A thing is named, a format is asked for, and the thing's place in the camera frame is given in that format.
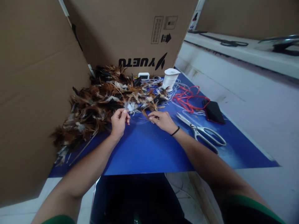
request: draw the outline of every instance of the person's left hand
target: person's left hand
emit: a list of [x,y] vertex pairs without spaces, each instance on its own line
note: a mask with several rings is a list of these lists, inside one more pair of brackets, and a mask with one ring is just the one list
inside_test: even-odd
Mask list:
[[130,116],[124,108],[115,111],[114,115],[111,117],[112,132],[116,138],[121,138],[124,135],[125,123],[130,125]]

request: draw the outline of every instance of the arrow symbol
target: arrow symbol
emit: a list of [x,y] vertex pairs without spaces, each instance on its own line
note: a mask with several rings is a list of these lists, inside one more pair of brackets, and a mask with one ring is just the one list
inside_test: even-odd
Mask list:
[[167,34],[167,36],[166,36],[166,43],[168,43],[170,40],[171,40],[171,36],[170,36],[170,33],[169,33],[169,34]]
[[170,33],[167,34],[167,35],[162,35],[161,42],[166,42],[166,43],[168,43],[170,40],[171,40]]

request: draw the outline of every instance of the black wristband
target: black wristband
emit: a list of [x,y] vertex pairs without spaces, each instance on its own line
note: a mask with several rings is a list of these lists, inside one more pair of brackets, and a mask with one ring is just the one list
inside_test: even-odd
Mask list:
[[179,129],[180,129],[180,127],[178,126],[177,130],[173,134],[171,134],[170,136],[173,136],[176,132],[179,131]]

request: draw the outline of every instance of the white thread spool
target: white thread spool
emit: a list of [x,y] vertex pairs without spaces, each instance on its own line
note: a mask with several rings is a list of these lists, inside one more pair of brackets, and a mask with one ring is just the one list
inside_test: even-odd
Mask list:
[[169,87],[167,89],[167,92],[171,92],[173,90],[172,87],[175,84],[175,81],[177,80],[178,75],[180,74],[180,71],[178,71],[174,68],[169,68],[169,69],[166,69],[164,71],[164,73],[165,73],[165,77],[164,77],[164,81],[162,84],[162,88],[166,89],[167,87]]

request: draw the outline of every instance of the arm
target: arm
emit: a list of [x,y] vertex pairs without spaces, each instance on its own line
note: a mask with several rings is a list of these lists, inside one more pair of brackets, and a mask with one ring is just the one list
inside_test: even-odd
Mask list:
[[82,197],[102,175],[114,147],[123,136],[125,122],[130,124],[129,119],[125,109],[114,113],[110,136],[62,178],[38,210],[32,224],[40,224],[62,214],[77,222]]
[[[150,120],[169,134],[174,133],[178,128],[168,112],[155,111],[150,113],[149,117]],[[210,149],[192,138],[182,129],[175,133],[173,137],[184,149],[196,172],[211,187],[218,204],[228,195],[239,194],[249,197],[269,208],[261,196]]]

